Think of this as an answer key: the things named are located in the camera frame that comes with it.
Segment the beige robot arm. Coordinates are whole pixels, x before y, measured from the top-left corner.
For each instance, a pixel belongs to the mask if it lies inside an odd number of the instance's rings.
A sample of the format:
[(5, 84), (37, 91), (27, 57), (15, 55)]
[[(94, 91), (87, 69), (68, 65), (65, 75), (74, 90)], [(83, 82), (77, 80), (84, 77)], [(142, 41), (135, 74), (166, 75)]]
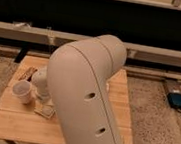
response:
[(107, 93), (107, 80), (127, 57), (114, 35), (70, 42), (32, 76), (38, 96), (51, 99), (66, 144), (123, 144)]

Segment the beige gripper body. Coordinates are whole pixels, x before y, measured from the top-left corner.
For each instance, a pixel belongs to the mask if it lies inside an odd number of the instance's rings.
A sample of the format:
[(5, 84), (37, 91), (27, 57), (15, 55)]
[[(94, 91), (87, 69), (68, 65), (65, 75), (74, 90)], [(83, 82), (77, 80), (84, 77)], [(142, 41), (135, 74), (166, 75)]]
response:
[(36, 96), (40, 100), (41, 103), (46, 103), (50, 100), (50, 95), (47, 90), (47, 67), (44, 66), (39, 68), (37, 72), (32, 75), (31, 82), (36, 87), (37, 93)]

